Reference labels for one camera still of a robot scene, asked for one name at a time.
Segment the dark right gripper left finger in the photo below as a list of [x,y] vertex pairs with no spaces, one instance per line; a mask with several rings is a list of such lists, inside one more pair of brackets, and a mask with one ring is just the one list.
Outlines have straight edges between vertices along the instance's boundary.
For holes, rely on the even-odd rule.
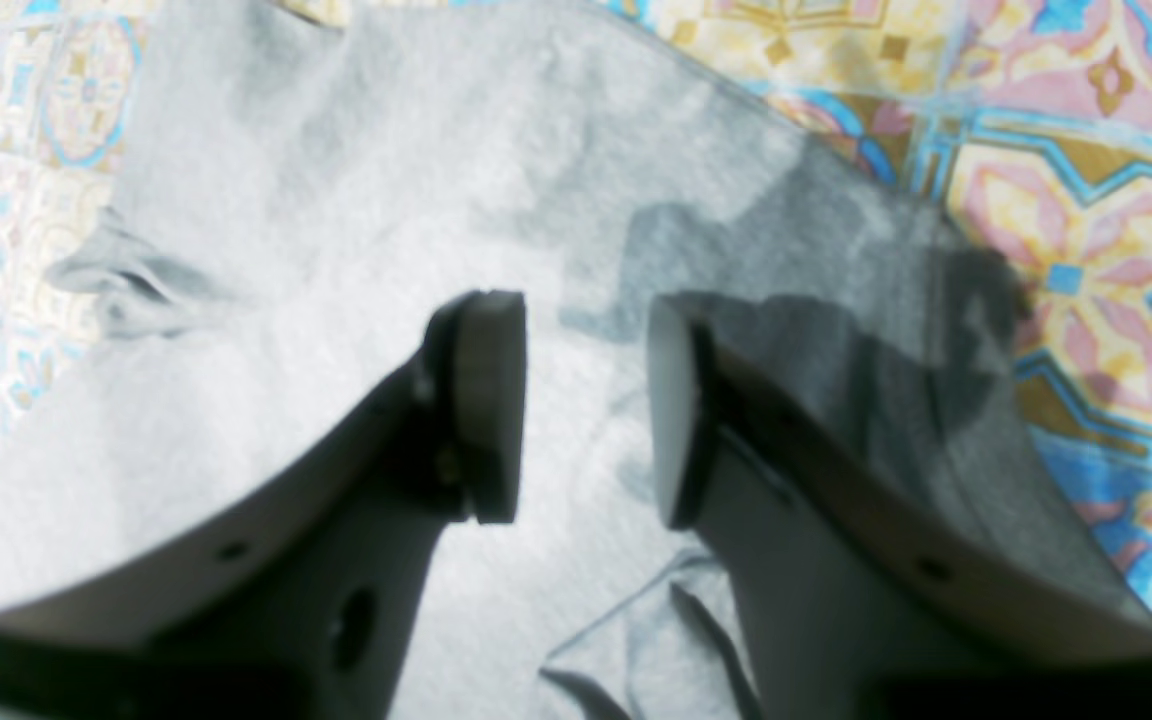
[[252,495],[0,611],[0,710],[387,717],[444,529],[515,520],[525,388],[524,296],[449,301],[410,361]]

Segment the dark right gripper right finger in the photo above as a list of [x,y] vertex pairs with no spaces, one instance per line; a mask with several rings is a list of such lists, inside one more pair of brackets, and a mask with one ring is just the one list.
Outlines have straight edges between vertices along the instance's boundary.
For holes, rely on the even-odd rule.
[[767,719],[1152,719],[1152,623],[884,487],[676,296],[646,367],[655,501],[730,575]]

